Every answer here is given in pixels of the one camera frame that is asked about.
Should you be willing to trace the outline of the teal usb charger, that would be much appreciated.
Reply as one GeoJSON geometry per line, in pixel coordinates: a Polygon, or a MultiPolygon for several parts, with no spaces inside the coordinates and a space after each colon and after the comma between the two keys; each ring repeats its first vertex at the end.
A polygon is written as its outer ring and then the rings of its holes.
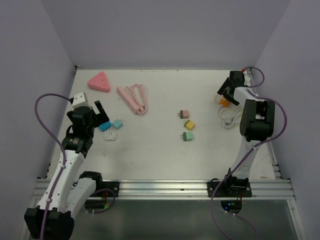
{"type": "Polygon", "coordinates": [[[112,122],[112,127],[116,130],[119,130],[123,127],[123,120],[122,119],[116,119],[112,122]]]}

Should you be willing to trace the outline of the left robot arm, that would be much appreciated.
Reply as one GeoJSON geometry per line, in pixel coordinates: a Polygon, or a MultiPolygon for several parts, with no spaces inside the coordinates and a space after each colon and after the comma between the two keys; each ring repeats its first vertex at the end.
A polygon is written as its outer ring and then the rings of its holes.
{"type": "Polygon", "coordinates": [[[32,238],[68,240],[75,218],[87,199],[106,192],[99,172],[84,172],[74,183],[80,166],[93,144],[95,128],[109,121],[100,101],[95,113],[87,103],[72,104],[67,113],[72,124],[61,143],[61,154],[54,175],[36,207],[28,208],[24,220],[32,238]]]}

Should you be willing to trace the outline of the green plug cube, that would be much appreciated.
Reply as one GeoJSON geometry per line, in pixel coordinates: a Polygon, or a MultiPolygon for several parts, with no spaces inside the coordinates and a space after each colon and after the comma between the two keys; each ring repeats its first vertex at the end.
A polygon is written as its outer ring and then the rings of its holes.
{"type": "Polygon", "coordinates": [[[183,132],[182,135],[180,135],[180,138],[184,141],[184,142],[190,142],[194,139],[194,135],[192,132],[187,131],[187,132],[183,132]]]}

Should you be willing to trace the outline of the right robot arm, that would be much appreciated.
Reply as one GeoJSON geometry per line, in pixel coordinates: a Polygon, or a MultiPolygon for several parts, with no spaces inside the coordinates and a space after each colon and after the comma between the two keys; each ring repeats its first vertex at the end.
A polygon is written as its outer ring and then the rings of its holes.
{"type": "Polygon", "coordinates": [[[239,124],[242,136],[240,148],[224,180],[214,188],[216,197],[251,197],[250,170],[260,146],[273,135],[275,103],[259,99],[245,85],[243,71],[232,70],[217,92],[226,100],[242,108],[239,124]]]}

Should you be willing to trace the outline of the white adapter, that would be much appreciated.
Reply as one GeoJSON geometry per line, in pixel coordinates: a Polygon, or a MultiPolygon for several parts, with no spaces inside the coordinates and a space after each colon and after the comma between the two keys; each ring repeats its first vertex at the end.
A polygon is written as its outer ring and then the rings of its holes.
{"type": "Polygon", "coordinates": [[[104,132],[103,139],[105,141],[115,141],[117,139],[117,136],[118,136],[117,130],[110,128],[104,132]]]}

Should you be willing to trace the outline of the orange power strip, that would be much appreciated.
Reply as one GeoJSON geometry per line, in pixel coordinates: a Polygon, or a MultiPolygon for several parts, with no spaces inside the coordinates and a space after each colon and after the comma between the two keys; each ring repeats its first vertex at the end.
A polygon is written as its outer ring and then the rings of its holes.
{"type": "Polygon", "coordinates": [[[230,102],[223,97],[219,100],[219,105],[223,108],[228,108],[230,105],[230,102]]]}

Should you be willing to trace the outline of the pink triangular socket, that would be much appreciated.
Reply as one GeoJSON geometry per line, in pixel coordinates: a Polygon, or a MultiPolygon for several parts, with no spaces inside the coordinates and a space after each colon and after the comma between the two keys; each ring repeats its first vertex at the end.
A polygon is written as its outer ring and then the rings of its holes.
{"type": "Polygon", "coordinates": [[[109,93],[111,91],[111,86],[108,77],[104,71],[99,72],[94,77],[92,77],[88,82],[87,86],[90,89],[97,90],[104,93],[109,93]]]}

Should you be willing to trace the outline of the blue adapter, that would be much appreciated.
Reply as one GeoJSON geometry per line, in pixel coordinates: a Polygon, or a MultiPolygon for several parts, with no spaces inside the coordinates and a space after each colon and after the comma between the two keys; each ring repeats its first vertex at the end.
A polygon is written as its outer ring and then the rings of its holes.
{"type": "Polygon", "coordinates": [[[107,131],[111,126],[112,126],[111,122],[110,122],[110,121],[107,121],[107,122],[105,122],[105,123],[102,123],[102,124],[98,127],[98,129],[99,129],[100,131],[102,131],[102,132],[105,132],[105,131],[107,131]]]}

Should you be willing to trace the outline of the yellow plug cube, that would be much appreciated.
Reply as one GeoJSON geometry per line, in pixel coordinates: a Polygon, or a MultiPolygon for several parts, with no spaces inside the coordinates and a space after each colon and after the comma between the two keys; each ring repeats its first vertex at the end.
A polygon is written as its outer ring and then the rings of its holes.
{"type": "Polygon", "coordinates": [[[191,131],[195,127],[195,123],[190,119],[184,121],[183,125],[188,131],[191,131]]]}

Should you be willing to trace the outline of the pink power strip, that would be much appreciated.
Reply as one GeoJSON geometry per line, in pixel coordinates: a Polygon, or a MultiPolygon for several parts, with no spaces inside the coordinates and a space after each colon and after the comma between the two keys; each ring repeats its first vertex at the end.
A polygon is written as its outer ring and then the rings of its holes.
{"type": "Polygon", "coordinates": [[[143,84],[118,86],[116,92],[135,115],[144,115],[147,112],[147,92],[143,84]]]}

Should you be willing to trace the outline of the pink brown plug cube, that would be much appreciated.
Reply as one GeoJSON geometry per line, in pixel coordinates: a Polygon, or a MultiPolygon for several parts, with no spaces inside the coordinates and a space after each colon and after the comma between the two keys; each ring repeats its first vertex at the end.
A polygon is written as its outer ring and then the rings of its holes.
{"type": "Polygon", "coordinates": [[[188,119],[190,117],[190,113],[188,110],[180,110],[177,115],[180,119],[188,119]]]}

